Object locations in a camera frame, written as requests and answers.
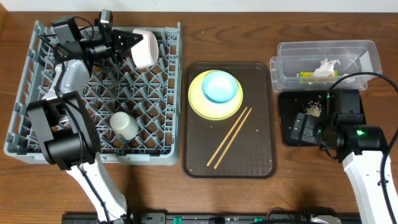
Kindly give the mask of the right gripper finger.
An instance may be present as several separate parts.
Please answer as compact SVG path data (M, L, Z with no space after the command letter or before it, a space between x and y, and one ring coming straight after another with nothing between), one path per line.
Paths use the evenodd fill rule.
M290 137L292 139L301 140L305 129L307 114L298 113L294 119L294 124L291 128Z
M318 136L318 122L319 117L306 115L305 125L303 130L303 141L309 142L315 145L320 144L320 137Z

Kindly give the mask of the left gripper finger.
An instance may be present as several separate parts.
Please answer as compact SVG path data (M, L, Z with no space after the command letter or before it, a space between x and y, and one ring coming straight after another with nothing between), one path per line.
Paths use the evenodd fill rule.
M129 57L122 58L119 62L120 67L132 67L132 60Z
M142 40L142 34L113 29L113 49L116 53L126 53Z

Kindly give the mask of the rice and food scraps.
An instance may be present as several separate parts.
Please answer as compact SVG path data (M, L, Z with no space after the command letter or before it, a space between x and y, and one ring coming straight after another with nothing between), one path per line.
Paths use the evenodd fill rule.
M319 96L318 98L312 99L309 102L303 105L303 112L307 115L311 115L314 117L319 117L322 113L322 98Z

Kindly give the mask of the white tissue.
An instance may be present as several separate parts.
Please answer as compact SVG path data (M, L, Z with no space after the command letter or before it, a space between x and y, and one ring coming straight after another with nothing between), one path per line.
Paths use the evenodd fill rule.
M339 60L327 60L324 59L321 62L319 68L316 68L313 72L313 77L334 77L336 75L336 70L334 69L335 64L340 64Z

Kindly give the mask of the green yellow snack wrapper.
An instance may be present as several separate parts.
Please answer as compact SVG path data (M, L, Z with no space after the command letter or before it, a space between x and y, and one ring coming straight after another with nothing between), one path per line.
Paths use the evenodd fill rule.
M327 77L313 77L313 72L300 72L297 74L298 82L300 84L326 84L334 83L338 80L338 71L328 75Z

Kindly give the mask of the white cup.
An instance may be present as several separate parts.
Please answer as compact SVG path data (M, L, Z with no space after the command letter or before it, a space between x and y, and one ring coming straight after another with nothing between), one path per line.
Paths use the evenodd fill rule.
M116 112L111 116L110 126L116 134L121 135L126 140L134 138L139 131L137 121L122 111Z

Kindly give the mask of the light blue bowl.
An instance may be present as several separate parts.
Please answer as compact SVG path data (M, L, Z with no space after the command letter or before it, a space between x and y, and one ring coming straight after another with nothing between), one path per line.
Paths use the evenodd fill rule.
M238 92L238 82L230 73L217 70L204 77L201 89L207 100L222 104L235 97Z

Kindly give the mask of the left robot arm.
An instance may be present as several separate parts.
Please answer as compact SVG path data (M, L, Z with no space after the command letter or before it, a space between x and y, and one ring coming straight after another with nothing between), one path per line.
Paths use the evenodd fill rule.
M97 223L133 223L128 201L111 180L101 160L100 136L81 98L99 61L120 62L142 34L114 29L112 17L89 24L84 38L74 16L52 22L53 33L39 39L53 52L54 79L27 114L45 160L72 176L97 213Z

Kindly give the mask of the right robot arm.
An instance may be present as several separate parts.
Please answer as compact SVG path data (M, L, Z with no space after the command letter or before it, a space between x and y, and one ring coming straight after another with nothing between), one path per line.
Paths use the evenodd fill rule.
M318 116L299 112L292 139L317 145L343 165L363 223L397 223L397 192L383 130L368 125L358 90L298 91Z

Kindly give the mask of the grey dishwasher rack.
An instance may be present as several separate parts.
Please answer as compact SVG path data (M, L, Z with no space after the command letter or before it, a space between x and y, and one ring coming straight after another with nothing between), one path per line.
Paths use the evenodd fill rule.
M38 37L52 32L41 22L34 25L4 143L6 155L28 164L45 164L26 108L41 99L53 82L53 53ZM182 28L155 27L152 33L159 46L155 65L138 69L133 61L132 67L120 67L105 60L94 68L83 90L82 100L95 122L105 163L171 166L178 161ZM130 140L110 126L111 116L120 111L139 125L138 133Z

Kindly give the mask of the black tray bin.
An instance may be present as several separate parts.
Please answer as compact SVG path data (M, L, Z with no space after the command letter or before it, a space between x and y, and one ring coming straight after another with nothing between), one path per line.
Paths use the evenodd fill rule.
M318 122L318 136L320 137L320 144L315 145L309 142L303 141L303 135L301 140L292 139L290 137L291 128L294 124L294 119L298 113L303 112L303 105L312 99L321 96L323 98L326 95L327 90L320 91L285 91L282 92L278 97L278 107L280 113L280 124L282 131L282 140L287 146L319 146L321 144L321 138L323 130L331 128L320 123L320 117Z

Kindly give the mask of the dark brown serving tray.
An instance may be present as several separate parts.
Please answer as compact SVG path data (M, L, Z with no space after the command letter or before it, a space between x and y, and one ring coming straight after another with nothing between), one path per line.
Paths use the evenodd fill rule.
M266 179L277 170L275 119L269 68L256 62L196 62L189 66L187 83L207 70L224 70L235 76L243 88L243 103L229 118L212 121L185 106L183 169L194 178ZM251 114L217 169L220 149L206 166L234 122L245 109Z

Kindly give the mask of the right wooden chopstick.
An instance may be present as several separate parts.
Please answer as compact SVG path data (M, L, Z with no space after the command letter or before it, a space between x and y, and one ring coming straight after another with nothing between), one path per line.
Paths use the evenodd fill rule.
M228 150L231 147L232 143L236 139L236 136L240 132L242 126L246 122L248 116L251 114L251 111L252 111L252 108L249 108L249 109L247 109L245 111L245 113L243 114L242 118L240 119L240 121L238 122L236 127L233 129L232 133L229 135L229 138L227 139L227 140L229 140L229 142L227 143L226 147L224 148L223 152L221 153L220 157L218 158L216 164L214 165L214 167L213 167L214 169L217 169L218 166L220 165L220 163L223 160L224 156L226 155L226 153L228 152Z

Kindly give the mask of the yellow plate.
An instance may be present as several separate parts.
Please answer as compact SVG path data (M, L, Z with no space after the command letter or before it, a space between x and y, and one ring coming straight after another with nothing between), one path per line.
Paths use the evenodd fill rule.
M213 103L207 100L202 92L201 85L206 75L217 70L207 70L197 75L188 88L188 102L194 112L205 119L222 120L234 115L243 103L243 88L238 81L238 92L235 97L222 104Z

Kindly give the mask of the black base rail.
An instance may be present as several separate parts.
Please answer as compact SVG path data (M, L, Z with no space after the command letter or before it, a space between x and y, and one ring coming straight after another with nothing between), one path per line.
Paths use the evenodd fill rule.
M96 214L67 213L62 223L140 223L140 224L244 224L244 223L341 223L359 224L358 215L339 214L332 208L315 207L301 212L287 211L281 207L271 209L267 214L182 214L182 213L142 213L130 218L113 218L108 215L102 220Z

